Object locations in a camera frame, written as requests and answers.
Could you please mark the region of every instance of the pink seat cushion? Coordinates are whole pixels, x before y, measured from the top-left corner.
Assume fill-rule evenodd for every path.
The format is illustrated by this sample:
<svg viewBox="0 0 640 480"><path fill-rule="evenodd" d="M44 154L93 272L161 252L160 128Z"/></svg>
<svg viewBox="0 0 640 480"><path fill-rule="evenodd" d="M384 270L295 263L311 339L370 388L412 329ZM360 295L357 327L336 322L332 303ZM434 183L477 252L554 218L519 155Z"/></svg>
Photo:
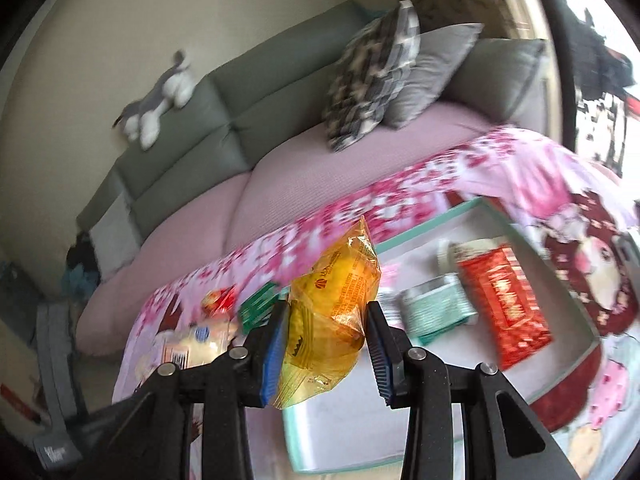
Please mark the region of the pink seat cushion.
<svg viewBox="0 0 640 480"><path fill-rule="evenodd" d="M491 127L487 118L462 105L435 102L400 130L380 125L332 153L324 124L318 124L258 162L234 214L226 252Z"/></svg>
<svg viewBox="0 0 640 480"><path fill-rule="evenodd" d="M249 173L211 188L160 224L129 267L98 287L76 330L78 348L105 355L124 348L142 305L156 288L224 255L230 220Z"/></svg>

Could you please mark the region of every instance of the throw pillow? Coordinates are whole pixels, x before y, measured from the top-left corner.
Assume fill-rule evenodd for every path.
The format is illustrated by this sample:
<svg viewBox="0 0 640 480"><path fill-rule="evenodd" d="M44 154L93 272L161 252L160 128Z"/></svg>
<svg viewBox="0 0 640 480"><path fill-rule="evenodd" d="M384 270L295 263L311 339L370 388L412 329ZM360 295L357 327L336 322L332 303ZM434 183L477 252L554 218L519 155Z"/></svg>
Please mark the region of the throw pillow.
<svg viewBox="0 0 640 480"><path fill-rule="evenodd" d="M420 35L420 52L402 90L387 109L383 123L402 128L444 90L482 32L481 23L462 23Z"/></svg>
<svg viewBox="0 0 640 480"><path fill-rule="evenodd" d="M418 16L408 0L349 42L323 114L332 150L350 146L382 120L409 75L419 42Z"/></svg>
<svg viewBox="0 0 640 480"><path fill-rule="evenodd" d="M479 40L442 97L497 123L513 122L539 86L547 60L545 40Z"/></svg>
<svg viewBox="0 0 640 480"><path fill-rule="evenodd" d="M103 283L130 264L140 251L140 236L129 216L129 205L120 194L89 231Z"/></svg>

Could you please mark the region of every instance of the pink blanket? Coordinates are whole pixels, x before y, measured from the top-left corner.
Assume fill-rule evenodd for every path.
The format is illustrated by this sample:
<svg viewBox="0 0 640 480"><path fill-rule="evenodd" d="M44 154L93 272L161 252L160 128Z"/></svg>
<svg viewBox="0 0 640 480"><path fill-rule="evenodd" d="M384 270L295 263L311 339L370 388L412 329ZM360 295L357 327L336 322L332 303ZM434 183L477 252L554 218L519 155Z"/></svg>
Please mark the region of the pink blanket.
<svg viewBox="0 0 640 480"><path fill-rule="evenodd" d="M159 364L167 330L201 319L209 291L235 285L239 304L269 280L289 283L306 272L360 215L379 243L476 196L491 199L548 258L602 336L533 407L583 475L612 478L640 440L638 302L611 243L636 225L633 203L573 153L516 128L399 171L156 290L130 332L113 400L138 386L141 357L150 356L147 367Z"/></svg>

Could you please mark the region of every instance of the barcode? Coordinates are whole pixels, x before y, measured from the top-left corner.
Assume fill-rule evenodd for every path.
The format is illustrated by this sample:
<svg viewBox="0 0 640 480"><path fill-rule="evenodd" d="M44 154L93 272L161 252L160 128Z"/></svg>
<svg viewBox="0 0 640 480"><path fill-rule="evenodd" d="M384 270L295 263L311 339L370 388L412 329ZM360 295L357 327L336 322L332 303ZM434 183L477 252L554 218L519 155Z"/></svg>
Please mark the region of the barcode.
<svg viewBox="0 0 640 480"><path fill-rule="evenodd" d="M180 370L184 370L187 367L188 357L189 353L186 351L171 350L171 362Z"/></svg>

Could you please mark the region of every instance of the plush toy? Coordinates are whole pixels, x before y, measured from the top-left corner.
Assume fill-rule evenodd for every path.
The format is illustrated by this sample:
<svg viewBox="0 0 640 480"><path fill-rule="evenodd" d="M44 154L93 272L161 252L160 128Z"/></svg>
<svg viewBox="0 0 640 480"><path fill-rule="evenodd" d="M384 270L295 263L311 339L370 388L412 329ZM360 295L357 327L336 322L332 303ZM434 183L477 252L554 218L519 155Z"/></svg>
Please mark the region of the plush toy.
<svg viewBox="0 0 640 480"><path fill-rule="evenodd" d="M187 72L188 66L185 53L176 52L174 65L160 76L151 92L124 107L112 128L121 124L129 142L140 137L140 146L148 150L160 134L160 116L172 105L182 108L193 95L195 83Z"/></svg>

